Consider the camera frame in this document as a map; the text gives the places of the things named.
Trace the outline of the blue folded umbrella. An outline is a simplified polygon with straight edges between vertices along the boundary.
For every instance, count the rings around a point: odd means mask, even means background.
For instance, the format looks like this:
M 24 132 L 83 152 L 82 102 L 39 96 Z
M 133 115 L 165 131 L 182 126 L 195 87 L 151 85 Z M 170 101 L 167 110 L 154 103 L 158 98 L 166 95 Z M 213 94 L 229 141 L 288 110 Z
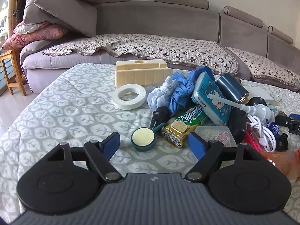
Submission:
M 207 73 L 212 80 L 215 79 L 213 72 L 207 66 L 190 71 L 187 76 L 179 72 L 168 76 L 160 87 L 154 88 L 147 96 L 147 104 L 151 111 L 154 112 L 164 106 L 173 117 L 185 109 L 194 92 L 196 81 L 203 72 Z

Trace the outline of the black eyeglass case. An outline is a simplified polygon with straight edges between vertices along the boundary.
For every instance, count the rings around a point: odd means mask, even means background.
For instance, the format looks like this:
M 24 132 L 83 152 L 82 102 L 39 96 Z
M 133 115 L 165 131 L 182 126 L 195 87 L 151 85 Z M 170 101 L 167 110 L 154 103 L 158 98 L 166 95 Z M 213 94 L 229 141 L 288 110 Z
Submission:
M 229 128 L 236 144 L 241 143 L 247 132 L 246 113 L 236 107 L 233 107 L 230 112 L 227 127 Z

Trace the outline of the dark blue cylinder can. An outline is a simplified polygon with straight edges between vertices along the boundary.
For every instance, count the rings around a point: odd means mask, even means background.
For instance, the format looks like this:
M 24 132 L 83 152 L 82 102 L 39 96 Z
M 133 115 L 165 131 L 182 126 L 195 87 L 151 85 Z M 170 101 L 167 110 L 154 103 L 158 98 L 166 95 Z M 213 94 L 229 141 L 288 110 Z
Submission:
M 222 75 L 216 81 L 216 84 L 228 100 L 239 104 L 247 104 L 249 102 L 249 92 L 230 73 Z

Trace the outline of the white tape roll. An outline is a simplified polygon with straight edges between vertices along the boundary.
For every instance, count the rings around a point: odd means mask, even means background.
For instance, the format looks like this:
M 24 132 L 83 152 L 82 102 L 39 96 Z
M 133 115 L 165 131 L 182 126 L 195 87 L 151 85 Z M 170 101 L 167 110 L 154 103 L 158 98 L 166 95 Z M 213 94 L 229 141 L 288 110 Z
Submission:
M 138 84 L 126 84 L 116 89 L 112 94 L 114 106 L 121 110 L 133 110 L 146 101 L 146 89 Z

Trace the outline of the pink pillow lower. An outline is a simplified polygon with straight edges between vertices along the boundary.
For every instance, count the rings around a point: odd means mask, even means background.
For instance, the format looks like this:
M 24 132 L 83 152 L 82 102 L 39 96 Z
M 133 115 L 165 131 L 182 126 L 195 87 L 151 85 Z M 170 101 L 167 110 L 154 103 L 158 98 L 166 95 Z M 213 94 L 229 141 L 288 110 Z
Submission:
M 15 50 L 23 48 L 34 41 L 58 40 L 70 30 L 59 24 L 42 22 L 38 24 L 25 24 L 20 22 L 14 29 L 13 34 L 3 43 L 2 50 Z

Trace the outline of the clear paper clip box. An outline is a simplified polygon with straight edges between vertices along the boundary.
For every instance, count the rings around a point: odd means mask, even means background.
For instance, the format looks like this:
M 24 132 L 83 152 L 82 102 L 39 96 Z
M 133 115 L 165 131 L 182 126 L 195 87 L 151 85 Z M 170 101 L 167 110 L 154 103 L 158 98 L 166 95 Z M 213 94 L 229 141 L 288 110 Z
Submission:
M 195 133 L 205 141 L 219 141 L 226 147 L 237 147 L 227 126 L 198 126 Z

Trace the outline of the cream wooden desk organizer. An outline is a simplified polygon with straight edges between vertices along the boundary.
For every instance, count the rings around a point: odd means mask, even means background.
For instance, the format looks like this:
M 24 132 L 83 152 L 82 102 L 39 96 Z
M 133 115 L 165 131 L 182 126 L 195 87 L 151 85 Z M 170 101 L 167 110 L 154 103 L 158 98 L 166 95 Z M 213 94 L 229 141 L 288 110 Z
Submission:
M 117 61 L 115 64 L 115 86 L 159 84 L 163 83 L 171 74 L 171 68 L 162 59 Z

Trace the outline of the patterned seat cover left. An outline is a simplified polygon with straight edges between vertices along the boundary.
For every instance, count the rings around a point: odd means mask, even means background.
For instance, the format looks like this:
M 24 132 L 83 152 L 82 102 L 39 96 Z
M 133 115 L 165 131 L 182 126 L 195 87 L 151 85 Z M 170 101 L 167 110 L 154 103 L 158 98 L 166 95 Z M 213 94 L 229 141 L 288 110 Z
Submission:
M 100 50 L 115 57 L 132 54 L 143 59 L 163 59 L 170 64 L 207 66 L 219 75 L 236 75 L 239 71 L 237 59 L 217 42 L 152 34 L 99 34 L 52 46 L 44 54 L 61 56 L 75 52 L 90 56 Z

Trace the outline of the gold tin box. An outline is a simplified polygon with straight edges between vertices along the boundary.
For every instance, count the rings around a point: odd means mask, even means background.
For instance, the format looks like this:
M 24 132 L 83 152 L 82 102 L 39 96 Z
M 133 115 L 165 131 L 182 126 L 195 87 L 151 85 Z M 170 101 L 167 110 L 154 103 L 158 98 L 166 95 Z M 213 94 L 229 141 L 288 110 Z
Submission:
M 188 134 L 193 132 L 197 126 L 200 126 L 201 120 L 192 118 L 191 121 L 179 117 L 169 125 L 163 128 L 163 137 L 174 147 L 182 148 Z

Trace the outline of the white flat box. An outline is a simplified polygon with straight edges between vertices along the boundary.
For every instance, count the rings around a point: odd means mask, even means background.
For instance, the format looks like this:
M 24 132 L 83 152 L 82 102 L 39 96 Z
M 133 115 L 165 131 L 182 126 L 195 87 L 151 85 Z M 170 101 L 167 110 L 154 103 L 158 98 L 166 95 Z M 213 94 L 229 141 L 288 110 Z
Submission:
M 261 97 L 266 101 L 266 103 L 272 104 L 275 102 L 275 99 L 261 87 L 245 86 L 245 89 L 249 92 L 248 99 L 253 97 Z

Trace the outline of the black bottle cap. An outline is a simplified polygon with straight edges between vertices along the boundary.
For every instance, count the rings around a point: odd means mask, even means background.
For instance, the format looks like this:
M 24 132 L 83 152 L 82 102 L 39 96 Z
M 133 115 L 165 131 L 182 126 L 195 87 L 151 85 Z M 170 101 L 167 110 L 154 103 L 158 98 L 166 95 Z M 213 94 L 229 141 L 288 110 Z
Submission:
M 158 107 L 154 112 L 150 122 L 149 128 L 156 128 L 158 125 L 167 122 L 170 119 L 170 112 L 168 107 Z

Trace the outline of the patterned seat cover middle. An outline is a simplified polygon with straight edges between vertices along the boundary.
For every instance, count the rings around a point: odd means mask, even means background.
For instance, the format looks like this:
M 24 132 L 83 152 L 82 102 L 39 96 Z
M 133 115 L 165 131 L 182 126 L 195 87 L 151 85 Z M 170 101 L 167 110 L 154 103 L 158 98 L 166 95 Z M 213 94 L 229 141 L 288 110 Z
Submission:
M 226 48 L 248 67 L 252 81 L 299 92 L 299 75 L 297 73 L 285 69 L 261 55 L 232 47 Z

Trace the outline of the grey sofa cushion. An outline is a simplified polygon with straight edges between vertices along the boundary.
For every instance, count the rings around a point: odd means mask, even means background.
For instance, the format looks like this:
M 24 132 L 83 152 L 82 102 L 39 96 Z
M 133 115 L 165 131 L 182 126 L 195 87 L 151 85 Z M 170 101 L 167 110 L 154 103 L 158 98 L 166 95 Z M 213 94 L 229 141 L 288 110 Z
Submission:
M 87 37 L 96 35 L 97 10 L 82 0 L 26 0 L 26 24 L 49 22 L 66 26 Z

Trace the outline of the green round compact mirror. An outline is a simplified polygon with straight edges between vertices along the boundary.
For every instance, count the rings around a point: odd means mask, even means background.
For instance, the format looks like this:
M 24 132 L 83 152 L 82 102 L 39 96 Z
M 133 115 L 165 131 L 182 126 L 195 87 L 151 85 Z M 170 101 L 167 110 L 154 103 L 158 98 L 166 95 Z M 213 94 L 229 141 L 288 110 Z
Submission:
M 131 134 L 131 143 L 140 152 L 146 152 L 154 148 L 156 144 L 156 134 L 161 131 L 167 123 L 163 122 L 155 128 L 140 127 Z

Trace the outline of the leaf patterned table cloth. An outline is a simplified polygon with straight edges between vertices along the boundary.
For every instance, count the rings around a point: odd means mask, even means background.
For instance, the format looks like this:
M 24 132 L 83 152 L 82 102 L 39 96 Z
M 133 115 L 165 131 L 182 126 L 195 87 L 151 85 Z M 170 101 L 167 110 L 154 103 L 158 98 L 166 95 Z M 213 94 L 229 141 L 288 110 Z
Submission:
M 299 210 L 278 212 L 255 219 L 236 214 L 215 203 L 208 192 L 191 208 L 172 202 L 171 179 L 182 182 L 179 173 L 186 172 L 196 162 L 188 149 L 170 145 L 165 139 L 157 140 L 148 152 L 135 150 L 131 134 L 139 127 L 147 127 L 152 112 L 147 104 L 134 110 L 114 106 L 115 67 L 101 64 L 78 64 L 61 74 L 45 88 L 16 118 L 1 138 L 1 218 L 16 224 L 298 224 Z M 122 175 L 149 181 L 163 177 L 165 184 L 156 183 L 159 202 L 136 211 L 130 200 L 137 201 L 139 188 L 132 186 L 121 206 L 107 202 L 104 211 L 96 204 L 76 214 L 46 216 L 31 214 L 20 217 L 22 205 L 16 186 L 19 178 L 60 142 L 81 147 L 93 139 L 103 140 L 113 132 L 121 138 L 121 145 L 111 162 Z

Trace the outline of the white spray pump bottle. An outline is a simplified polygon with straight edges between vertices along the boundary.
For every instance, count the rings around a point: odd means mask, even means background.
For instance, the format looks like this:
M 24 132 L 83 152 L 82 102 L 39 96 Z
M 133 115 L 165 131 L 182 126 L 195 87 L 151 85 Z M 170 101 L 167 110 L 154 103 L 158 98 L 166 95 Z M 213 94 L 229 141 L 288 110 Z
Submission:
M 222 102 L 229 106 L 236 107 L 242 111 L 245 111 L 246 113 L 248 113 L 251 116 L 256 116 L 263 123 L 266 123 L 266 120 L 268 120 L 269 122 L 272 122 L 275 119 L 274 112 L 271 111 L 271 109 L 268 106 L 264 106 L 263 104 L 258 104 L 256 106 L 247 106 L 247 105 L 232 102 L 232 101 L 222 98 L 222 97 L 218 97 L 214 94 L 208 94 L 207 97 L 211 100 L 216 100 L 218 102 Z

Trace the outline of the patterned seat cover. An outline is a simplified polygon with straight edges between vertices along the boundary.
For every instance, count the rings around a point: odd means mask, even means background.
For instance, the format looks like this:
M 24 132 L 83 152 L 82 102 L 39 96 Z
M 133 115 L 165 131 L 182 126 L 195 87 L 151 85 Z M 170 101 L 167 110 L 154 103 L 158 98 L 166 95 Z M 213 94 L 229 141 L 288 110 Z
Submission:
M 252 81 L 299 92 L 299 75 L 297 73 L 285 69 L 261 55 L 232 47 L 226 48 L 248 67 Z
M 132 54 L 143 59 L 163 59 L 170 64 L 207 66 L 219 75 L 236 75 L 239 71 L 237 59 L 217 42 L 152 34 L 99 34 L 52 46 L 44 54 L 61 56 L 75 52 L 90 56 L 100 50 L 115 57 Z

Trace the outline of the green doublemint gum pack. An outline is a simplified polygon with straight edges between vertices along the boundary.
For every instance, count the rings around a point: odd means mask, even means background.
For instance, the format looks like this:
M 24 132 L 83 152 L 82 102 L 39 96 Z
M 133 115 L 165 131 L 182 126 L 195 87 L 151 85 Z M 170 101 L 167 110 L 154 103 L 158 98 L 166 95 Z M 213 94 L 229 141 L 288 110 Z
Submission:
M 186 125 L 201 125 L 207 118 L 204 110 L 199 105 L 194 105 L 188 111 L 179 115 L 175 120 L 184 122 Z

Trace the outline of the grey sectional sofa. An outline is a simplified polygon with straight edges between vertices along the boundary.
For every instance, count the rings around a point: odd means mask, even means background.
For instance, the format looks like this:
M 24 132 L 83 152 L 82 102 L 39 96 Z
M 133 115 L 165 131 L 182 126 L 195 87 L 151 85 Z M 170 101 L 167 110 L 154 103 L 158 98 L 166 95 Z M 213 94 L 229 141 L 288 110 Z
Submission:
M 219 42 L 265 56 L 279 66 L 299 72 L 299 49 L 291 37 L 261 19 L 234 7 L 222 12 L 190 7 L 170 0 L 120 1 L 97 5 L 99 34 L 150 34 Z M 36 41 L 22 49 L 21 64 L 33 92 L 41 92 L 62 72 L 80 63 L 115 64 L 116 57 L 100 50 L 92 56 L 44 55 L 49 42 Z

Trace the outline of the orange snack packet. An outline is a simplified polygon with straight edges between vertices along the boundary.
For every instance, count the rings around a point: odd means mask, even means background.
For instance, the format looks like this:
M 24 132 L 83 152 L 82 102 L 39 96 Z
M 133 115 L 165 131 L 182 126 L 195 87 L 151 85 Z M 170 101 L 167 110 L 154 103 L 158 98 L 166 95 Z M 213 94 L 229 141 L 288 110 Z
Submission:
M 279 169 L 290 181 L 299 178 L 299 149 L 284 152 L 260 152 L 268 161 Z

